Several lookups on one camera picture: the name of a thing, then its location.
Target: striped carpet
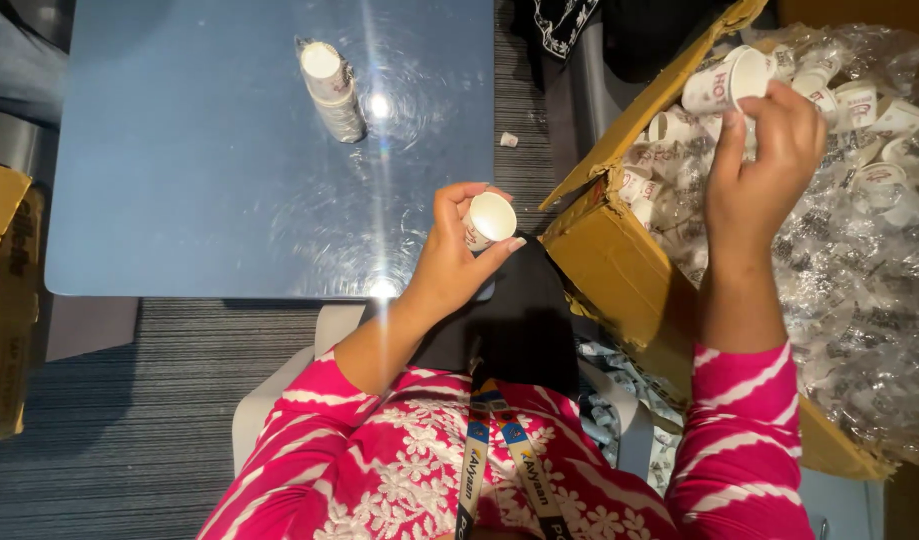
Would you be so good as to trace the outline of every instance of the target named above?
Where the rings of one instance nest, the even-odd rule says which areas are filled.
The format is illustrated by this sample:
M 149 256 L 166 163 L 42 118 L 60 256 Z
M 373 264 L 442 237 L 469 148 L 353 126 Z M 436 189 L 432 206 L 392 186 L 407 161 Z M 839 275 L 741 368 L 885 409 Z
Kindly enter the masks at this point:
M 542 95 L 497 0 L 496 184 L 521 228 L 541 232 L 554 187 Z M 33 374 L 26 432 L 0 443 L 0 539 L 191 538 L 233 479 L 230 427 L 243 396 L 312 343 L 301 301 L 142 302 L 136 343 Z

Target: cardboard box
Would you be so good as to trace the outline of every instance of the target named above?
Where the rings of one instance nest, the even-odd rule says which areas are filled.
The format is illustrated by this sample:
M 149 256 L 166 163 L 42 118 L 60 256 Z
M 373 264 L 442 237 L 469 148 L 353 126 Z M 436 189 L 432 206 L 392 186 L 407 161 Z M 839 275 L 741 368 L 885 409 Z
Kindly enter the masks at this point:
M 593 185 L 549 226 L 543 242 L 572 280 L 573 310 L 597 319 L 629 346 L 657 391 L 684 410 L 690 400 L 696 290 L 669 262 L 629 208 L 615 197 L 620 160 L 649 121 L 671 105 L 722 35 L 751 22 L 765 0 L 741 0 L 663 70 L 606 131 L 541 208 L 590 181 Z M 800 399 L 802 465 L 857 480 L 885 478 L 884 460 L 854 445 L 807 399 Z
M 30 183 L 0 167 L 0 439 L 22 431 L 30 340 L 39 312 L 43 198 Z

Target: blue table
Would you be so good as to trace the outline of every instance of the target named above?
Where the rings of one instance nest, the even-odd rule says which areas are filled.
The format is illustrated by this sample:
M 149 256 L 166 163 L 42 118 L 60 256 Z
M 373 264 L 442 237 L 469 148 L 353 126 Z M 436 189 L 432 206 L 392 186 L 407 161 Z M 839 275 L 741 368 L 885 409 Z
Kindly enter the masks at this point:
M 365 140 L 325 131 L 295 36 L 353 65 Z M 493 178 L 493 2 L 79 0 L 67 95 L 49 290 L 392 295 L 433 191 Z

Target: person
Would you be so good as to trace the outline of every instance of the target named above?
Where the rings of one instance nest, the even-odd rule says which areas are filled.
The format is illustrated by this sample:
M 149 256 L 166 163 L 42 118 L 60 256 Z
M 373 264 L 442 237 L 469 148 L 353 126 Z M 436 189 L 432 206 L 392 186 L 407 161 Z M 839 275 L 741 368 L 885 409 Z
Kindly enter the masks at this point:
M 437 325 L 501 300 L 514 276 L 496 279 L 492 300 L 470 302 L 533 245 L 510 238 L 473 257 L 460 217 L 472 197 L 501 191 L 466 182 L 436 193 L 403 294 L 286 388 L 199 538 L 813 538 L 796 495 L 795 367 L 770 247 L 818 166 L 826 128 L 812 103 L 775 81 L 740 104 L 756 119 L 757 158 L 742 162 L 742 114 L 725 114 L 705 196 L 693 403 L 665 500 L 607 465 L 583 433 L 569 395 L 574 351 L 502 348 L 505 327 L 522 333 L 505 319 L 477 334 L 472 375 L 409 365 Z M 556 310 L 538 312 L 556 320 Z

